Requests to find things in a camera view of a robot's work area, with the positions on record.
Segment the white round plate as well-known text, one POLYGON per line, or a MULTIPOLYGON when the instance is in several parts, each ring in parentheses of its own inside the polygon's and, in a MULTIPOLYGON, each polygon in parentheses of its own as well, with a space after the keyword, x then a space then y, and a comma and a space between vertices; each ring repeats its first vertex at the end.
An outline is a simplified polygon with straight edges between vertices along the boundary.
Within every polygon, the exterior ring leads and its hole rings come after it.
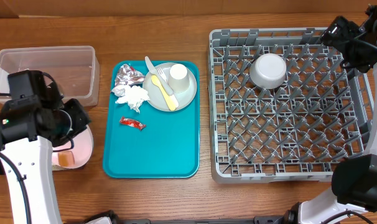
POLYGON ((54 148, 54 152, 52 153, 52 170, 80 169, 89 161, 94 146, 94 139, 89 125, 86 126, 86 130, 73 138, 73 143, 74 147, 70 149, 68 155, 73 156, 74 163, 65 167, 61 166, 58 162, 58 154, 66 153, 66 151, 60 152, 60 150, 71 148, 71 142, 67 142, 54 148))

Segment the orange food cube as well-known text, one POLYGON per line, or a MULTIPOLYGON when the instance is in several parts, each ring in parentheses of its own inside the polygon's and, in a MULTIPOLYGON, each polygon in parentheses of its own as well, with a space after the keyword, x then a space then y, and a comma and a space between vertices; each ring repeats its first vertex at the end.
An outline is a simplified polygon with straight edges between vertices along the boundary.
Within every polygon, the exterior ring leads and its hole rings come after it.
POLYGON ((58 154, 58 164, 62 167, 71 167, 75 164, 74 155, 71 151, 62 151, 58 154))

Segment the white tissue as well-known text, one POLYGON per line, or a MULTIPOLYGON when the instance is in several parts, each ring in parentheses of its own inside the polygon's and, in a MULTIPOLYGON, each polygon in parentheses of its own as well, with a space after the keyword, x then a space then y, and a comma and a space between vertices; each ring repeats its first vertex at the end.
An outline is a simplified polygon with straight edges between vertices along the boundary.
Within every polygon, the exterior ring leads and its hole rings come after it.
POLYGON ((111 92, 118 97, 116 104, 127 104, 137 113, 140 113, 140 106, 150 100, 148 91, 137 85, 116 85, 111 92))

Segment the aluminium foil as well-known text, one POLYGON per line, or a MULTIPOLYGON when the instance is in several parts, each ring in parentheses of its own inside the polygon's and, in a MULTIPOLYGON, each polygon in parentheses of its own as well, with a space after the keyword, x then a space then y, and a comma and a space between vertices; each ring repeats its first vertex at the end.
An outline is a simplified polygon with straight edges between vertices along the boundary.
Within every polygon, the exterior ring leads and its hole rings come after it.
POLYGON ((114 79, 114 85, 139 85, 145 80, 145 76, 128 64, 123 64, 114 79))

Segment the grey bowl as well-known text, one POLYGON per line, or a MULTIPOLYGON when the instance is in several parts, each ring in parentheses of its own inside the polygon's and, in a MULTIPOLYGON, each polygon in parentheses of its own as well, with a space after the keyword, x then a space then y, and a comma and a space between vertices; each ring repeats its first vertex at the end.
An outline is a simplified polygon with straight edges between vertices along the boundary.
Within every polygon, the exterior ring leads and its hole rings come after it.
POLYGON ((277 54, 264 54, 251 65, 249 76, 256 86, 275 89, 283 84, 286 71, 286 63, 282 57, 277 54))

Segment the white paper cup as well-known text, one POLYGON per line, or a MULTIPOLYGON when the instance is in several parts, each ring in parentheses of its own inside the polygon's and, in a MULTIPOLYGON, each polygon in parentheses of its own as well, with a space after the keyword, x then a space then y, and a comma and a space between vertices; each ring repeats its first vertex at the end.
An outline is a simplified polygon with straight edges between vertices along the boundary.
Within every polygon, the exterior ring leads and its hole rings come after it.
POLYGON ((168 84, 176 93, 185 92, 190 86, 187 67, 180 63, 173 64, 169 70, 168 84))

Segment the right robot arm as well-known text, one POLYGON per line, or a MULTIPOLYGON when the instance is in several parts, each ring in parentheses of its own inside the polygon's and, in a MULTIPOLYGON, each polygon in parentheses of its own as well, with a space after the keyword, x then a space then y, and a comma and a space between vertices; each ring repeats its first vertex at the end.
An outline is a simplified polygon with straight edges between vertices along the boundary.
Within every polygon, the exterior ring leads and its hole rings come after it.
POLYGON ((360 126, 363 148, 361 156, 345 159, 332 175, 330 188, 316 198, 298 202, 279 223, 340 223, 350 217, 377 212, 377 4, 368 6, 367 20, 358 26, 338 16, 321 35, 321 42, 343 55, 340 66, 349 72, 349 80, 357 74, 373 72, 375 93, 369 103, 373 119, 360 126))

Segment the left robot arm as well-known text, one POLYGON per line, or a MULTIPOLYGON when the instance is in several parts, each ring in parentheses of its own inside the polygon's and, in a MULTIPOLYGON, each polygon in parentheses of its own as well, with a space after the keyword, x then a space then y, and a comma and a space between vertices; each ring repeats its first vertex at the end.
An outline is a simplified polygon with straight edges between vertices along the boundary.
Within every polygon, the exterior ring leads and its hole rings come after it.
POLYGON ((7 178, 14 223, 61 223, 52 153, 84 132, 90 117, 78 100, 63 102, 55 80, 39 70, 8 75, 0 111, 0 163, 7 178))

